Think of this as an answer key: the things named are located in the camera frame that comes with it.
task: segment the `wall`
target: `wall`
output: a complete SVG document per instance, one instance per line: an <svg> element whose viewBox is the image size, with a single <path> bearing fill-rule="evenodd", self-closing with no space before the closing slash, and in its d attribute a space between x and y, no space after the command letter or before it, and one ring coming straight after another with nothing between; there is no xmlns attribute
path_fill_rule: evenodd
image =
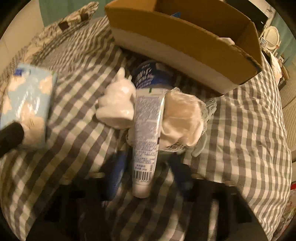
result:
<svg viewBox="0 0 296 241"><path fill-rule="evenodd" d="M0 74L15 54L43 29L39 0L31 0L12 20L0 39Z"/></svg>

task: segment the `toothpaste tube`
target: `toothpaste tube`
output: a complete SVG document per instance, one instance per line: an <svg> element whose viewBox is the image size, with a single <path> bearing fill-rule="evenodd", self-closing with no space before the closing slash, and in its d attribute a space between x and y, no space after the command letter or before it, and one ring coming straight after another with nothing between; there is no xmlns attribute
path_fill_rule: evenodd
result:
<svg viewBox="0 0 296 241"><path fill-rule="evenodd" d="M150 195L159 148L164 97L171 89L172 73L161 63L147 61L134 73L136 84L133 195Z"/></svg>

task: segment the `gingham bedsheet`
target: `gingham bedsheet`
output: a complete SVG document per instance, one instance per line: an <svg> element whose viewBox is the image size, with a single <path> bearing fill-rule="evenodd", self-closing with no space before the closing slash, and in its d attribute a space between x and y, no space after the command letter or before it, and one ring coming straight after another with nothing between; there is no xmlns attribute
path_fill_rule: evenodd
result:
<svg viewBox="0 0 296 241"><path fill-rule="evenodd" d="M106 17L60 31L34 54L31 64L54 70L59 78L46 149L14 150L1 162L1 208L20 240L26 239L59 183L97 172L122 144L124 133L94 118L95 103L120 67L129 74L142 61L114 44ZM209 99L184 76L175 77L175 86ZM289 196L292 165L279 91L265 59L262 73L217 98L207 135L203 152L192 158L188 151L184 162L209 180L232 180L271 239ZM131 188L131 173L126 172L107 206L113 240L183 240L191 206L183 202L167 164L157 164L149 198L133 198Z"/></svg>

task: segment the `white cloth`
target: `white cloth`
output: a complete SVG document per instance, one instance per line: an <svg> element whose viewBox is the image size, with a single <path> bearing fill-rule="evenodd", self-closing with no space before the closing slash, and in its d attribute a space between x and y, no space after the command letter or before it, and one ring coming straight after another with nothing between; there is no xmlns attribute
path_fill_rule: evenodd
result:
<svg viewBox="0 0 296 241"><path fill-rule="evenodd" d="M271 69L274 74L274 77L276 79L276 84L279 84L279 80L282 77L281 67L279 65L279 62L276 57L272 53L270 53L270 59L271 59Z"/></svg>
<svg viewBox="0 0 296 241"><path fill-rule="evenodd" d="M184 94L178 88L166 93L160 149L176 142L189 147L196 145L204 127L198 102L197 97Z"/></svg>

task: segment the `black object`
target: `black object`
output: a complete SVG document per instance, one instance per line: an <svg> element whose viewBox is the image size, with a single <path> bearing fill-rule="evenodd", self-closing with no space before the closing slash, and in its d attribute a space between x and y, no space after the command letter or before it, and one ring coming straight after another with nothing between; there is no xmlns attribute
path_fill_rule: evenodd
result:
<svg viewBox="0 0 296 241"><path fill-rule="evenodd" d="M291 220L288 227L277 239L277 241L295 241L296 240L296 215Z"/></svg>
<svg viewBox="0 0 296 241"><path fill-rule="evenodd" d="M11 231L0 209L0 238L6 241L18 241L17 237Z"/></svg>
<svg viewBox="0 0 296 241"><path fill-rule="evenodd" d="M101 199L103 187L104 178L61 185L26 240L111 241Z"/></svg>
<svg viewBox="0 0 296 241"><path fill-rule="evenodd" d="M268 17L259 8L249 0L226 0L226 2L251 19L258 33L262 33Z"/></svg>
<svg viewBox="0 0 296 241"><path fill-rule="evenodd" d="M18 122L13 122L0 131L0 158L22 143L24 130Z"/></svg>
<svg viewBox="0 0 296 241"><path fill-rule="evenodd" d="M207 241L212 201L219 202L217 241L267 241L254 213L230 181L215 183L191 174L183 157L172 154L168 163L185 200L193 202L184 241Z"/></svg>

